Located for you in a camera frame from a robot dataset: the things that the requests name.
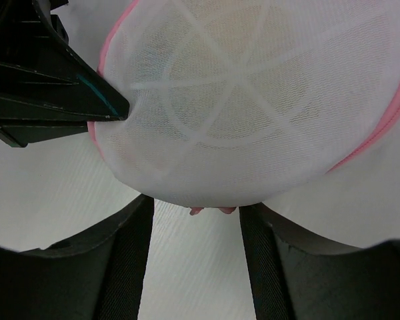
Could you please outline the white pink mesh laundry bag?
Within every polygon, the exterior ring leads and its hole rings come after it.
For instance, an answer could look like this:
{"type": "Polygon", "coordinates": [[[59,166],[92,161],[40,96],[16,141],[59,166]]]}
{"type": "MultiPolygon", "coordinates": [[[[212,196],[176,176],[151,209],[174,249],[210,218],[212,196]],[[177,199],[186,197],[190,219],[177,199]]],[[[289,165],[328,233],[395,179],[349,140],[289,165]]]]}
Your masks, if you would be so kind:
{"type": "Polygon", "coordinates": [[[188,208],[320,177],[400,118],[400,1],[134,1],[98,72],[130,104],[88,131],[114,176],[188,208]]]}

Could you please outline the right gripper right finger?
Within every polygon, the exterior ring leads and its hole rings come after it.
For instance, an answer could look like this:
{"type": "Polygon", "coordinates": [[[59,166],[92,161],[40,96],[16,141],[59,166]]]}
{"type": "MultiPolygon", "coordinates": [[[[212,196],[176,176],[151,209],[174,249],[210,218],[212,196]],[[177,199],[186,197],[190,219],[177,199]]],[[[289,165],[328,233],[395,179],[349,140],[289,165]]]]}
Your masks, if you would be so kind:
{"type": "Polygon", "coordinates": [[[360,249],[266,205],[241,207],[258,319],[400,319],[400,240],[360,249]]]}

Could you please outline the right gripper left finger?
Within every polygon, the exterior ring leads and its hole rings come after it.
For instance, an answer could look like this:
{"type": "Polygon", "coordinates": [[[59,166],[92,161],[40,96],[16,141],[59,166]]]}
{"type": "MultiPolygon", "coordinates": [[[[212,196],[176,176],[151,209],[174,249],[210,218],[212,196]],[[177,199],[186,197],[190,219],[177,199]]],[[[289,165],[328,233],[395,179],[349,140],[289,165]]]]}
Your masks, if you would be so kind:
{"type": "Polygon", "coordinates": [[[46,249],[0,247],[0,319],[136,319],[153,215],[140,195],[46,249]]]}

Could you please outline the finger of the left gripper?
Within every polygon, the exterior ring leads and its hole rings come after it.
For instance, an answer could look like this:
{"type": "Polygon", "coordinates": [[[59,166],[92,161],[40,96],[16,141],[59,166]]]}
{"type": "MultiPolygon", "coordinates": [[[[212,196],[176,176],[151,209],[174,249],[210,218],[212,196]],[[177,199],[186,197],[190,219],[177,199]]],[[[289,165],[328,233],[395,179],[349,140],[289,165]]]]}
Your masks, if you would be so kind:
{"type": "Polygon", "coordinates": [[[0,1],[0,119],[118,121],[130,104],[69,46],[52,10],[66,1],[0,1]]]}
{"type": "Polygon", "coordinates": [[[0,140],[11,147],[87,132],[87,120],[61,107],[0,97],[0,140]]]}

